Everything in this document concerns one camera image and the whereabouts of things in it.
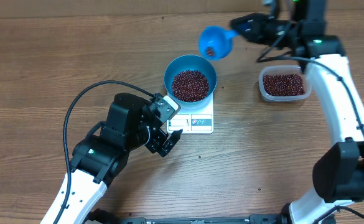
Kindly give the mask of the blue plastic measuring scoop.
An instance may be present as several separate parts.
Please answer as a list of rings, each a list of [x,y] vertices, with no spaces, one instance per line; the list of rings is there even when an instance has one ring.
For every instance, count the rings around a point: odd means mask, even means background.
[[[220,60],[225,58],[233,48],[233,38],[238,33],[234,30],[226,30],[218,26],[208,26],[201,33],[198,40],[198,49],[202,56],[209,60]],[[209,57],[205,53],[207,47],[212,47],[216,53],[214,57]]]

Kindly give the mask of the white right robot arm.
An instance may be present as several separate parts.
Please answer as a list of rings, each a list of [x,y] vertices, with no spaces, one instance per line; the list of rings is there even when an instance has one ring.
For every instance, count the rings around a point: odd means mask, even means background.
[[[334,212],[364,201],[364,105],[350,74],[341,40],[327,35],[325,1],[298,0],[288,20],[280,20],[279,2],[269,14],[233,19],[231,28],[247,41],[288,48],[279,60],[299,62],[320,101],[331,148],[315,163],[312,188],[287,204],[281,223],[333,223]]]

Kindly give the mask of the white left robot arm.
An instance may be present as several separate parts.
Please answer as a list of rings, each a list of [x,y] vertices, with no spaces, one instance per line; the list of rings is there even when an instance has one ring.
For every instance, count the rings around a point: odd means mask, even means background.
[[[65,176],[42,223],[119,223],[95,204],[126,167],[131,151],[145,146],[162,157],[168,155],[182,131],[167,134],[161,126],[179,110],[171,97],[159,93],[150,100],[130,93],[115,95],[106,121],[92,127],[75,146],[71,174]]]

